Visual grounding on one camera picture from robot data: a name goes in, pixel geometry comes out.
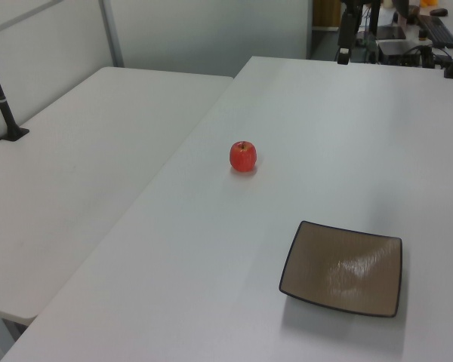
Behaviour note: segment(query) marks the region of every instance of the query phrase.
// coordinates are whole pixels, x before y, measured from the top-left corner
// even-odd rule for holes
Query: apple
[[[257,161],[255,146],[247,141],[234,143],[230,149],[230,163],[239,172],[252,171]]]

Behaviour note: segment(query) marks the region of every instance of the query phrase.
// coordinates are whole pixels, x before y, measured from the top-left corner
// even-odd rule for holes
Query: white wall
[[[0,82],[18,124],[111,65],[99,0],[63,0],[0,32]]]
[[[312,0],[104,1],[130,68],[235,76],[253,55],[310,49]]]

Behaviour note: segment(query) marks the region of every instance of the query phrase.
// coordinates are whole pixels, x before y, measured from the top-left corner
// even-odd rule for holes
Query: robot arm
[[[378,30],[379,9],[381,0],[341,0],[346,5],[346,10],[342,15],[341,26],[339,28],[339,57],[337,63],[348,64],[351,48],[356,40],[356,34],[362,21],[362,7],[371,4],[371,24],[370,32],[376,35]]]

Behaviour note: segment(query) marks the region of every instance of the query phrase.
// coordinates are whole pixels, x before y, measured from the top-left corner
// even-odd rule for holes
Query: white table
[[[279,292],[303,219],[402,238],[396,318]],[[3,361],[51,360],[453,360],[453,80],[252,58]]]
[[[231,81],[101,69],[0,142],[0,317],[33,320]]]

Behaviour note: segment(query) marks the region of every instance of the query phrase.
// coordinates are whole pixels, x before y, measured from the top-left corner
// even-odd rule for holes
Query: brown plate
[[[400,238],[303,221],[279,289],[323,307],[391,318],[398,311],[401,270]]]

